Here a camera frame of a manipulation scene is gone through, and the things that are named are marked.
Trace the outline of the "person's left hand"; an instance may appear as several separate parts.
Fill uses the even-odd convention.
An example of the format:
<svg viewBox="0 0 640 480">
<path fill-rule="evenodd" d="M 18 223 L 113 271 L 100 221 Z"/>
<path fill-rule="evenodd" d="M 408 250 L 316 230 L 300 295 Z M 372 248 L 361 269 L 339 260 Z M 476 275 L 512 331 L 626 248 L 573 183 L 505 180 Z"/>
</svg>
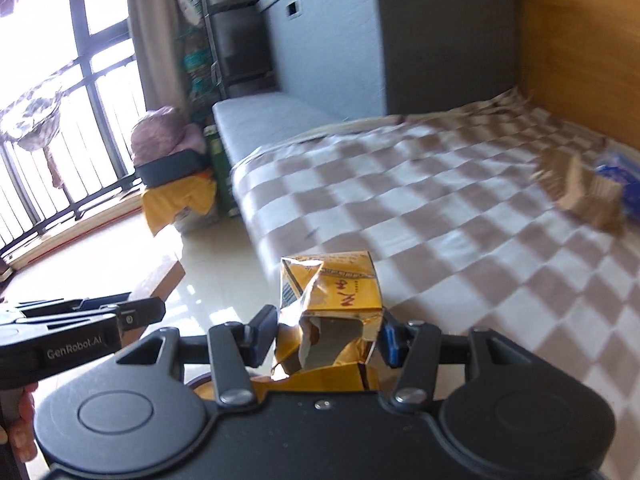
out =
<svg viewBox="0 0 640 480">
<path fill-rule="evenodd" d="M 1 478 L 27 479 L 25 464 L 38 453 L 34 434 L 33 382 L 1 393 Z"/>
</svg>

